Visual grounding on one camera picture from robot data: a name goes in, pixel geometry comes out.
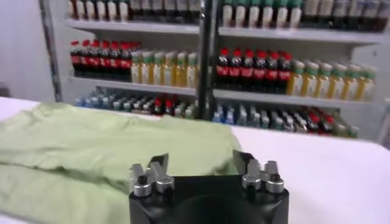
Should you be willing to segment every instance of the white table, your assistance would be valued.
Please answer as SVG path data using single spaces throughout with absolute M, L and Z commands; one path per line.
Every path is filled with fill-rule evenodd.
M 0 97 L 0 120 L 37 104 Z M 278 162 L 290 192 L 289 223 L 390 223 L 390 153 L 384 147 L 252 128 L 232 132 L 261 164 Z M 0 216 L 0 223 L 11 221 Z

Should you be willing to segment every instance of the white shelf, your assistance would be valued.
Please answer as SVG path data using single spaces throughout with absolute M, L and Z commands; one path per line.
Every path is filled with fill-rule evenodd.
M 181 24 L 159 24 L 159 23 L 141 23 L 141 22 L 102 22 L 66 19 L 67 26 L 81 30 L 112 30 L 112 31 L 131 31 L 131 32 L 152 32 L 152 33 L 182 33 L 199 34 L 199 26 L 181 25 Z
M 325 41 L 355 44 L 389 44 L 389 33 L 359 33 L 325 29 L 250 29 L 220 27 L 219 34 L 227 37 L 254 37 L 286 40 Z
M 232 100 L 246 100 L 262 103 L 281 103 L 288 105 L 305 105 L 312 107 L 329 107 L 329 108 L 362 108 L 370 106 L 370 102 L 357 102 L 357 101 L 345 101 L 345 100 L 330 100 L 330 99 L 318 99 L 310 97 L 297 97 L 288 95 L 277 94 L 263 94 L 263 93 L 247 93 L 240 91 L 229 91 L 214 89 L 214 97 L 219 99 L 232 99 Z
M 145 85 L 137 83 L 116 82 L 99 79 L 86 79 L 78 77 L 69 77 L 71 83 L 87 83 L 95 86 L 118 88 L 118 89 L 131 89 L 137 91 L 153 92 L 153 93 L 170 93 L 186 96 L 195 96 L 196 90 L 191 88 L 181 88 L 175 86 L 158 86 L 158 85 Z

